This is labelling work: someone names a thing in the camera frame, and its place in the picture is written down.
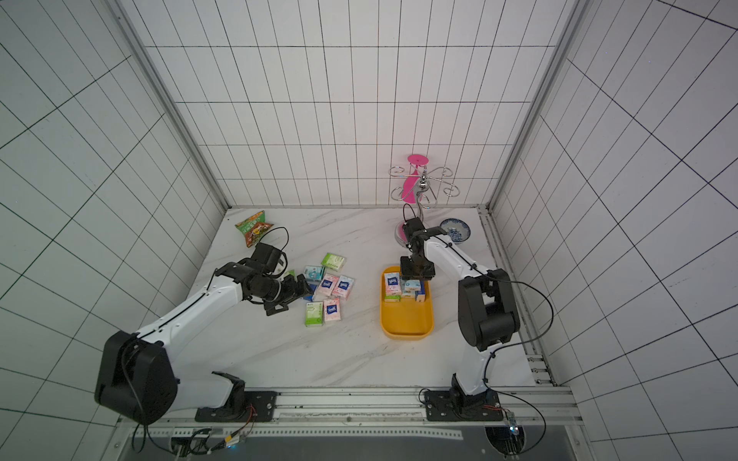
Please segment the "electrical wire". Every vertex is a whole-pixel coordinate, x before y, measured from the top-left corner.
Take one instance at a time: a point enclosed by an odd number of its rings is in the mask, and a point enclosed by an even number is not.
[[[415,214],[415,210],[413,209],[413,205],[411,204],[405,204],[402,205],[402,219],[403,221],[407,222],[407,216],[405,216],[405,207],[410,207],[410,211],[413,212],[413,217],[417,218],[418,215]]]
[[[423,389],[420,389],[420,390],[418,391],[418,400],[420,401],[420,403],[422,403],[423,405],[425,405],[425,402],[423,402],[423,401],[422,401],[422,400],[420,399],[420,394],[422,394],[422,393],[423,393],[423,391],[430,391],[430,389],[428,389],[427,387],[424,387]]]
[[[469,268],[472,268],[475,271],[479,272],[483,277],[486,277],[486,278],[490,279],[493,282],[504,282],[504,283],[511,283],[511,284],[512,283],[519,283],[520,285],[525,285],[525,286],[527,286],[529,288],[532,288],[534,291],[536,291],[539,295],[541,295],[543,297],[543,299],[548,303],[548,307],[551,309],[551,320],[548,323],[548,326],[546,327],[546,329],[543,330],[543,332],[541,334],[539,334],[538,336],[536,336],[535,338],[532,338],[532,339],[527,339],[525,341],[516,342],[516,343],[513,343],[513,344],[505,344],[502,347],[498,347],[496,350],[494,350],[492,352],[492,355],[491,355],[492,358],[494,358],[497,355],[497,353],[500,352],[502,349],[505,349],[507,347],[520,346],[521,344],[527,344],[529,342],[537,341],[543,335],[545,335],[546,333],[548,333],[548,331],[551,329],[551,326],[554,324],[554,305],[551,304],[551,301],[548,299],[548,297],[546,295],[544,295],[543,293],[541,293],[541,291],[538,288],[536,288],[536,287],[534,287],[532,285],[529,285],[528,283],[520,282],[519,280],[503,280],[503,279],[496,279],[494,277],[490,277],[488,274],[485,274],[484,272],[482,272],[479,269],[477,269],[477,265],[476,264],[471,264],[463,256],[461,256],[461,254],[459,252],[457,252],[456,249],[454,249],[453,243],[451,243],[451,242],[445,242],[442,239],[440,239],[437,235],[433,235],[433,237],[435,237],[436,239],[438,239],[438,241],[442,242],[445,246],[447,246],[448,248],[450,248],[454,253],[456,253],[457,256],[459,256],[459,258],[461,258],[461,260],[463,262],[465,262],[466,264],[469,265]]]
[[[539,439],[538,439],[538,440],[536,440],[536,442],[535,442],[535,443],[534,443],[534,444],[533,444],[532,446],[529,446],[529,447],[528,447],[528,448],[526,448],[525,450],[523,450],[523,451],[519,451],[519,452],[517,452],[516,454],[523,454],[523,453],[528,453],[528,452],[529,452],[530,450],[532,450],[533,448],[536,448],[536,445],[538,445],[539,443],[541,443],[541,440],[543,440],[543,437],[545,437],[545,435],[546,435],[546,427],[547,427],[547,425],[546,425],[546,418],[544,418],[544,417],[543,417],[543,413],[541,413],[541,411],[540,411],[540,410],[538,410],[538,408],[536,408],[536,406],[535,406],[535,405],[533,405],[532,403],[528,402],[527,400],[525,400],[525,399],[523,399],[523,398],[520,398],[520,397],[518,397],[517,395],[513,395],[513,394],[508,394],[507,392],[502,392],[502,391],[498,391],[498,390],[495,390],[495,392],[496,392],[496,393],[498,393],[498,394],[503,394],[503,395],[507,395],[507,396],[509,396],[509,397],[514,397],[514,398],[516,398],[517,400],[519,400],[519,401],[521,401],[521,402],[523,402],[523,403],[525,403],[525,404],[529,405],[529,406],[530,406],[530,407],[531,407],[532,409],[536,410],[536,413],[538,413],[538,415],[539,415],[539,416],[541,417],[541,419],[543,420],[543,432],[541,433],[541,437],[539,437]]]
[[[284,243],[284,246],[282,247],[282,250],[284,250],[287,247],[287,243],[289,243],[289,230],[287,230],[285,226],[272,227],[270,230],[264,232],[264,235],[261,236],[259,241],[261,242],[267,235],[269,235],[271,231],[277,230],[277,229],[284,229],[284,232],[286,232],[287,234],[287,241]]]
[[[130,342],[126,347],[123,348],[123,352],[120,354],[120,364],[123,367],[123,377],[125,378],[126,382],[128,382],[128,386],[131,388],[131,391],[134,394],[134,397],[136,398],[136,402],[138,403],[139,408],[141,409],[141,416],[143,418],[146,418],[146,411],[143,409],[143,405],[141,404],[141,399],[139,399],[138,392],[136,392],[136,388],[134,387],[133,383],[131,382],[131,377],[128,375],[128,365],[131,364],[131,360],[134,359],[136,354],[139,353],[139,350],[135,350],[133,354],[131,354],[130,357],[128,357],[128,360],[124,363],[123,360],[125,359],[125,353],[131,348],[131,346],[135,346],[135,342]],[[136,438],[136,432],[138,432],[138,428],[142,424],[139,423],[136,425],[136,430],[134,430],[134,434],[131,437],[131,448],[134,449],[134,440]],[[175,451],[167,450],[166,448],[163,448],[159,446],[156,442],[154,442],[154,439],[151,437],[151,434],[148,432],[148,424],[143,424],[143,441],[141,442],[141,448],[139,448],[137,453],[140,453],[143,450],[143,447],[146,445],[146,437],[148,436],[148,439],[153,443],[155,447],[157,447],[159,450],[164,450],[169,454],[176,454]]]

